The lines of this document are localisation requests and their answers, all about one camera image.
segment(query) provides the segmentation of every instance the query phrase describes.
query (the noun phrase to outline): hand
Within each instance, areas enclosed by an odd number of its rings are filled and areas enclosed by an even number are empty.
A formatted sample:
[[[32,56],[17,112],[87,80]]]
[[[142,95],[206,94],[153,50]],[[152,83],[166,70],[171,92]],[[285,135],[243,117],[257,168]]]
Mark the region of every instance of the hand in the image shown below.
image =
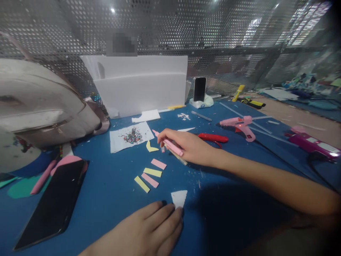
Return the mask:
[[[198,136],[188,132],[165,129],[157,137],[157,142],[161,143],[160,146],[164,146],[164,139],[174,140],[184,149],[182,158],[199,165],[215,167],[217,155],[222,151],[215,149]]]
[[[170,255],[183,225],[182,208],[154,202],[122,220],[89,246],[85,255]]]

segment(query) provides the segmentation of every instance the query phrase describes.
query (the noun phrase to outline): hot glue stick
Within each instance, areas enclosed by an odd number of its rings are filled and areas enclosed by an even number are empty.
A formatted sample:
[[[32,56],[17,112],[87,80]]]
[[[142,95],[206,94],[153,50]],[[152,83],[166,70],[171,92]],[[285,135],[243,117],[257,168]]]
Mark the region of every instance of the hot glue stick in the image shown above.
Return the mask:
[[[245,87],[245,85],[239,85],[239,88],[238,88],[236,94],[234,95],[234,97],[233,97],[233,99],[232,99],[233,102],[236,102],[236,101],[237,101],[238,96],[239,96],[239,94],[242,92],[242,90],[244,89],[244,87]]]

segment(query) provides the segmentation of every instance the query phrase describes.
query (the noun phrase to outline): glitter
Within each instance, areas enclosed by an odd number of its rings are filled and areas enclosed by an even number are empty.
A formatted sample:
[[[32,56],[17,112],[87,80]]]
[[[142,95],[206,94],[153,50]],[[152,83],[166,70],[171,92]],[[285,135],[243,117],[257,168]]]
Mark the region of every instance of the glitter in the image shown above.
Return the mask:
[[[142,135],[140,131],[136,130],[136,127],[134,127],[131,129],[131,133],[124,135],[123,139],[130,144],[134,144],[142,140]]]

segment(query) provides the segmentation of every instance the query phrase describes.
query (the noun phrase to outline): yellow marker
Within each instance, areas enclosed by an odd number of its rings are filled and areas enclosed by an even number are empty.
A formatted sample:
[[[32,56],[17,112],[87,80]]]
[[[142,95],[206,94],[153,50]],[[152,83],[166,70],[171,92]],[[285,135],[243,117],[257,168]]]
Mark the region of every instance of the yellow marker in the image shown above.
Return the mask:
[[[147,187],[147,185],[141,180],[141,178],[139,176],[136,176],[136,178],[134,179],[134,181],[136,181],[137,184],[140,185],[141,188],[143,188],[143,190],[148,193],[150,188]]]
[[[236,101],[237,101],[238,96],[239,96],[239,94],[242,92],[242,90],[244,89],[244,87],[245,87],[245,85],[239,85],[239,88],[238,88],[236,94],[234,95],[234,97],[233,97],[233,99],[232,99],[233,102],[236,102]]]
[[[145,168],[143,172],[150,174],[150,175],[154,175],[156,177],[161,177],[161,175],[162,175],[161,171],[157,171],[157,170],[149,169],[149,168]]]
[[[150,141],[147,141],[147,145],[146,145],[147,149],[149,152],[154,152],[154,151],[158,151],[158,148],[153,148],[152,146],[150,146]]]
[[[176,108],[183,108],[183,107],[186,107],[186,105],[180,105],[180,106],[169,107],[168,109],[176,109]]]

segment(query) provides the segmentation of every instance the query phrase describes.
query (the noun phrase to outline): white paper triangle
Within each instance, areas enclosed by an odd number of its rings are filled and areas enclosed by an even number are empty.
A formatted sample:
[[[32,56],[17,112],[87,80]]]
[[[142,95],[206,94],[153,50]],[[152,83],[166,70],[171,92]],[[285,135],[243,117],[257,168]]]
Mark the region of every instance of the white paper triangle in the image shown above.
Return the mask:
[[[184,207],[187,190],[180,190],[171,193],[173,204],[175,205],[175,209],[178,207]]]
[[[180,129],[180,130],[178,130],[178,132],[188,132],[189,130],[193,130],[193,129],[195,129],[195,127],[187,128],[187,129]]]

